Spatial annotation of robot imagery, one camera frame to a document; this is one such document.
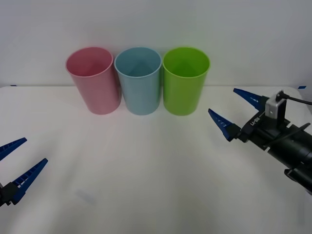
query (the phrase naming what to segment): cup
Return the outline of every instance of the cup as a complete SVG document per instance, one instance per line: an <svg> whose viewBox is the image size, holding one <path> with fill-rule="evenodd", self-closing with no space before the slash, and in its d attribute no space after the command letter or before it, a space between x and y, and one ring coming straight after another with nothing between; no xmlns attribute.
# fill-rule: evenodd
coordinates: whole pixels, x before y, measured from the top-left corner
<svg viewBox="0 0 312 234"><path fill-rule="evenodd" d="M210 61L204 52L178 47L163 59L164 106L172 114L185 116L197 108Z"/></svg>
<svg viewBox="0 0 312 234"><path fill-rule="evenodd" d="M148 115L160 103L161 56L155 50L135 47L115 58L123 97L130 112Z"/></svg>
<svg viewBox="0 0 312 234"><path fill-rule="evenodd" d="M121 95L114 76L113 55L100 47L74 52L66 61L71 75L88 109L98 115L111 113L120 104Z"/></svg>

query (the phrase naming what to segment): white wall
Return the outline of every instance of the white wall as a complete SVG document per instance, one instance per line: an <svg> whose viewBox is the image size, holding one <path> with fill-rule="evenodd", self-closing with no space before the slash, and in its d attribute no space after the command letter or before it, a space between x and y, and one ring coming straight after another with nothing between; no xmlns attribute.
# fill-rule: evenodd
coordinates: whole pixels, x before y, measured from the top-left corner
<svg viewBox="0 0 312 234"><path fill-rule="evenodd" d="M70 85L84 46L211 59L208 85L293 85L312 75L311 0L1 0L0 85Z"/></svg>

